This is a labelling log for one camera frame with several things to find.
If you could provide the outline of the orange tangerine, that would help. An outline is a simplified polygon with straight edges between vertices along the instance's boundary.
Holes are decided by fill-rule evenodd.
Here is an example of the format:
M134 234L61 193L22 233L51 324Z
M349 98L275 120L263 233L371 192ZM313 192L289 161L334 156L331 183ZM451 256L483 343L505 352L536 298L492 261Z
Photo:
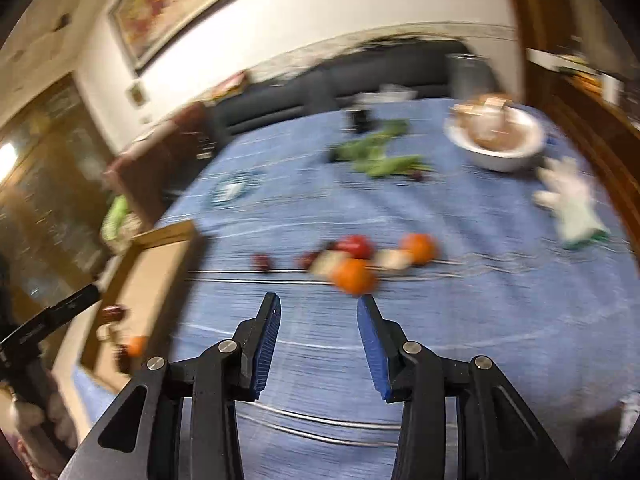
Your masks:
M338 289L352 296L370 294L378 287L378 278L367 260L345 259L334 268L330 278Z
M130 359L139 359L145 352L146 344L148 343L147 336L134 336L126 344L126 350Z
M425 266L438 257L439 248L434 236L426 233L409 233L400 242L413 266Z

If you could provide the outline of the red jujube date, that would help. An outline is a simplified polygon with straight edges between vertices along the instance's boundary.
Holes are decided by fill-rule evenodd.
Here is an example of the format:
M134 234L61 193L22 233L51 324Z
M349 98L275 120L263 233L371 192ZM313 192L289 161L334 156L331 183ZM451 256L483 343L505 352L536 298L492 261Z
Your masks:
M297 257L296 266L300 270L307 272L320 255L321 252L304 252Z
M266 254L252 255L252 265L260 273L270 273L273 268L272 259Z

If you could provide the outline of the white yam piece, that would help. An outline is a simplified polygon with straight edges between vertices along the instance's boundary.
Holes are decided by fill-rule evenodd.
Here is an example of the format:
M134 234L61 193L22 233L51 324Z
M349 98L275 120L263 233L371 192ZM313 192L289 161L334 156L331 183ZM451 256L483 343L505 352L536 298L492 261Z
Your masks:
M402 249L381 249L374 254L372 264L381 271L404 272L412 266L412 258Z
M316 278L322 278L325 281L331 281L333 274L340 268L350 255L347 252L339 252L338 250L324 250L314 258L308 268L308 272Z

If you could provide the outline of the red tomato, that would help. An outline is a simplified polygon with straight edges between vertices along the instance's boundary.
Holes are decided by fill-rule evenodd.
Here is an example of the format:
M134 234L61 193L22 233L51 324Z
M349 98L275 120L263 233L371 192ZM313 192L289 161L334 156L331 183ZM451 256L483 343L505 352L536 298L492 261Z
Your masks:
M372 242L364 235L344 236L336 242L335 249L361 260L370 260L374 254Z

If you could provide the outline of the white yam in box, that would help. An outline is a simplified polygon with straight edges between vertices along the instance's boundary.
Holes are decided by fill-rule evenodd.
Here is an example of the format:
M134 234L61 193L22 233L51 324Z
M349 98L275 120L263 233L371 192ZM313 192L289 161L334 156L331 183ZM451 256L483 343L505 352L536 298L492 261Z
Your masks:
M111 344L118 344L118 324L116 322L105 323L98 327L96 330L96 338L102 342L110 342Z

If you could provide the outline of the dark red date in box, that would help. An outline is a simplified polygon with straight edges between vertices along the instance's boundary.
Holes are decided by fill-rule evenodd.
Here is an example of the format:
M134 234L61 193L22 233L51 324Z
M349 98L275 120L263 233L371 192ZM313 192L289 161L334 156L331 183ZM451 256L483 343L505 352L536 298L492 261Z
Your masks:
M115 348L115 365L119 373L129 374L131 370L131 356L126 346L118 344Z

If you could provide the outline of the cardboard box tray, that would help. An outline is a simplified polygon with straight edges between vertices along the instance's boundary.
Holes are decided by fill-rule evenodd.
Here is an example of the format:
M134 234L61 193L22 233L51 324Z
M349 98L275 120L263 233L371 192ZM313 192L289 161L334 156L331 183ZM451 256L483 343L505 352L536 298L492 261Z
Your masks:
M131 240L102 292L79 356L79 366L100 386L119 392L143 359L166 352L166 338L181 310L186 274L204 247L204 238L192 220L148 231ZM126 346L134 336L148 337L143 356L131 359L129 374L119 373L116 368L117 344L96 338L96 330L104 324L101 310L111 304L127 309L126 318L117 323L118 344Z

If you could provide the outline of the green patterned cloth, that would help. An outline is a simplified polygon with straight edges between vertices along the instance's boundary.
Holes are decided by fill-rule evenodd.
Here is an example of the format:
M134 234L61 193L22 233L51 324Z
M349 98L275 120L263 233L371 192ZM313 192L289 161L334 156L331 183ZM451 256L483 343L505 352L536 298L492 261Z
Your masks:
M100 229L101 238L107 248L120 254L142 227L139 217L130 209L126 197L116 196L105 215Z

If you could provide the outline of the green leafy vegetable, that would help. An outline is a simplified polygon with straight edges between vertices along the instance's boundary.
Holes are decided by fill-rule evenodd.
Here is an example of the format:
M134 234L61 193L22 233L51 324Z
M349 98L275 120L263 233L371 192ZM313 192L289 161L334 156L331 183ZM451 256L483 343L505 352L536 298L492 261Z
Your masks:
M428 166L420 155L386 154L388 144L404 136L408 130L407 119L384 120L378 131L330 146L326 160L330 164L348 162L352 165L352 170L366 174L372 179L408 178L408 174L414 170L431 172L433 168Z

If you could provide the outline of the brown wooden cabinet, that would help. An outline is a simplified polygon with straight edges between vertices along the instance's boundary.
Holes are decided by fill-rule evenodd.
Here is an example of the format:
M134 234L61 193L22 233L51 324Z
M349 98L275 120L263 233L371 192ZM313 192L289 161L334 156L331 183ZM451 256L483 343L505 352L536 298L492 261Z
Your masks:
M1 253L26 308L70 295L110 258L100 229L112 159L70 75L2 122Z

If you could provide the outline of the small black device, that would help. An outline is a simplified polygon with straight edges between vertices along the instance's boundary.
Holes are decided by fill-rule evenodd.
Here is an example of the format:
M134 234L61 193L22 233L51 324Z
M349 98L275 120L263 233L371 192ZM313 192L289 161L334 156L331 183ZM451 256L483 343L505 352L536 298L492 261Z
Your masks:
M349 131L353 134L365 134L373 128L371 109L364 105L354 105L347 111Z

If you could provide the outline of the white bowl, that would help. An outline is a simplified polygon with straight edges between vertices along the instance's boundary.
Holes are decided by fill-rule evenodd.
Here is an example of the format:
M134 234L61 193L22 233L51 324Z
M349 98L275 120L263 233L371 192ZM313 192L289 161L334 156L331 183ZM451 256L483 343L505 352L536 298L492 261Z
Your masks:
M529 167L547 144L540 122L498 94L450 107L445 134L475 166L502 174Z

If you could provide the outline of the brown paper in bowl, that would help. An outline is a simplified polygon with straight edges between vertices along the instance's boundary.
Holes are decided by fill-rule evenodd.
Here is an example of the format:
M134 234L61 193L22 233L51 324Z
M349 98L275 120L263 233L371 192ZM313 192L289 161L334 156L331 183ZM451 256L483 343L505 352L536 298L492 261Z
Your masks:
M512 100L502 93L486 93L479 98L454 104L452 114L469 139L492 152L515 150L524 136L512 120Z

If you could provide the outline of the clear plastic cup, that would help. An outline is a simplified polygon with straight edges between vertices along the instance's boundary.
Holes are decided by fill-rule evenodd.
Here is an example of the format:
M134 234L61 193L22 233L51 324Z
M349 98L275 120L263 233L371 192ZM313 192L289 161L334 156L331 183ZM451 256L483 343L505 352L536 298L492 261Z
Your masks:
M472 100L495 90L494 74L484 56L448 54L447 65L450 93L454 99Z

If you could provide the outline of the wooden side shelf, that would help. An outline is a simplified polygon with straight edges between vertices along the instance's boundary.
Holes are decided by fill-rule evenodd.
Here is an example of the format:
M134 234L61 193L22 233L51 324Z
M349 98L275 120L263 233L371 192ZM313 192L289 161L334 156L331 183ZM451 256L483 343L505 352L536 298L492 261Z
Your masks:
M525 51L525 102L565 133L604 186L639 249L639 130L617 107L561 73L555 56Z

